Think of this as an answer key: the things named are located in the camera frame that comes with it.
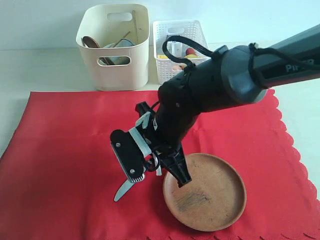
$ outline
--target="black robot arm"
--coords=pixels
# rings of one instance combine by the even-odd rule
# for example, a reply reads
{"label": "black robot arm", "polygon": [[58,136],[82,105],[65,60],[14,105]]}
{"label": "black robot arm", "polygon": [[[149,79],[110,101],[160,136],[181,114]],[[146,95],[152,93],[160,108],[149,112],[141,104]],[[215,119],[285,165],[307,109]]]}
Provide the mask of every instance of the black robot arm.
{"label": "black robot arm", "polygon": [[[167,42],[190,45],[210,59],[195,66],[188,59],[172,56]],[[171,36],[163,52],[174,62],[187,64],[181,73],[160,86],[159,107],[137,105],[141,118],[129,132],[116,130],[111,144],[129,181],[144,179],[145,171],[159,165],[180,186],[191,181],[181,140],[200,113],[259,102],[267,89],[320,77],[320,25],[269,48],[256,44],[212,52],[196,42]]]}

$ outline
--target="white plastic bin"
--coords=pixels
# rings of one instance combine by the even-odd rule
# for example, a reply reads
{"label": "white plastic bin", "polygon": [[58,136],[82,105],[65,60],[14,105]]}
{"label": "white plastic bin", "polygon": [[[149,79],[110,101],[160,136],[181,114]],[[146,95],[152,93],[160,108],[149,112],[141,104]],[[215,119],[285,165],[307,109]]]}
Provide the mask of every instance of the white plastic bin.
{"label": "white plastic bin", "polygon": [[[196,41],[204,47],[208,47],[204,37],[200,22],[198,20],[166,20],[155,21],[153,23],[153,52],[156,61],[158,81],[163,84],[182,70],[173,70],[178,65],[170,59],[159,59],[158,55],[163,55],[162,45],[167,35],[180,35]],[[190,59],[196,65],[209,59],[209,57],[197,52],[200,58]]]}
{"label": "white plastic bin", "polygon": [[[103,48],[126,37],[135,46]],[[101,48],[83,46],[82,37],[93,38]],[[145,6],[139,4],[101,4],[89,8],[81,21],[76,43],[84,63],[101,91],[135,90],[148,81],[149,17]],[[102,65],[99,58],[126,56],[127,65]]]}

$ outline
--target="round wooden plate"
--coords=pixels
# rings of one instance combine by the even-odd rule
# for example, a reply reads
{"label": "round wooden plate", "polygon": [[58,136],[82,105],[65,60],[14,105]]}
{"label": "round wooden plate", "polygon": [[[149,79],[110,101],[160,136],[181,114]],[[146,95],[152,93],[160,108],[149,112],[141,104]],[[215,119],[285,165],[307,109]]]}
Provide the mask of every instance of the round wooden plate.
{"label": "round wooden plate", "polygon": [[178,187],[167,173],[163,182],[165,203],[186,226],[204,232],[225,229],[243,213],[247,194],[237,171],[224,160],[205,153],[186,156],[192,181]]}

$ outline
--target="table surface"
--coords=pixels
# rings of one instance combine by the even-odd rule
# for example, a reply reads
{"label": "table surface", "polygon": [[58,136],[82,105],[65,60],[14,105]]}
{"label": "table surface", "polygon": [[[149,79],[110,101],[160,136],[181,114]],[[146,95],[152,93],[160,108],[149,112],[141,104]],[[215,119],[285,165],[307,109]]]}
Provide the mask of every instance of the table surface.
{"label": "table surface", "polygon": [[[213,43],[210,49],[226,44],[229,48],[248,43]],[[272,42],[260,43],[268,47]],[[149,82],[139,89],[159,87],[153,47],[149,51]],[[320,80],[275,87],[278,109],[293,146],[301,154],[308,177],[320,187]],[[0,51],[0,156],[17,128],[30,91],[95,91],[77,48]]]}

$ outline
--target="knife blade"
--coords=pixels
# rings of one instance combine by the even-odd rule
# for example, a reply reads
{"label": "knife blade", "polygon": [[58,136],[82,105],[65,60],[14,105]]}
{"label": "knife blade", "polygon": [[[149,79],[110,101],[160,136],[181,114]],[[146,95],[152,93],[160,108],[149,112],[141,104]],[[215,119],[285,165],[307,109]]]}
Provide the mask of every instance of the knife blade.
{"label": "knife blade", "polygon": [[113,200],[115,202],[118,202],[123,197],[123,195],[125,195],[126,192],[128,192],[129,189],[132,188],[134,185],[135,183],[132,183],[129,180],[126,180],[116,192]]}

